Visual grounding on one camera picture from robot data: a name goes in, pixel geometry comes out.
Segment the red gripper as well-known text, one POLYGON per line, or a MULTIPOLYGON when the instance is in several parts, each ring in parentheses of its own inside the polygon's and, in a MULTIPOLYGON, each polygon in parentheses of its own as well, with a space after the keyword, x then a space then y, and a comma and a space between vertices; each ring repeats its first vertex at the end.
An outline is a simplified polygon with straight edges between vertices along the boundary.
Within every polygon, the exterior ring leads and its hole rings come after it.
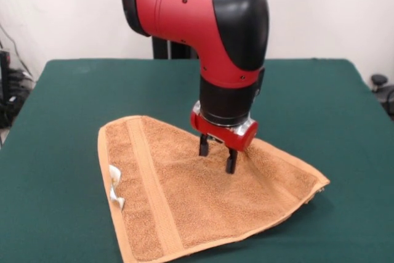
POLYGON ((229 156, 225 168, 227 174, 235 173, 238 151, 244 151, 250 146, 259 127, 258 122, 251 118, 248 118, 240 126, 217 126, 209 123, 194 111, 191 113, 191 125, 201 133, 199 139, 199 156, 207 156, 209 154, 209 136, 221 141, 229 148, 229 156))

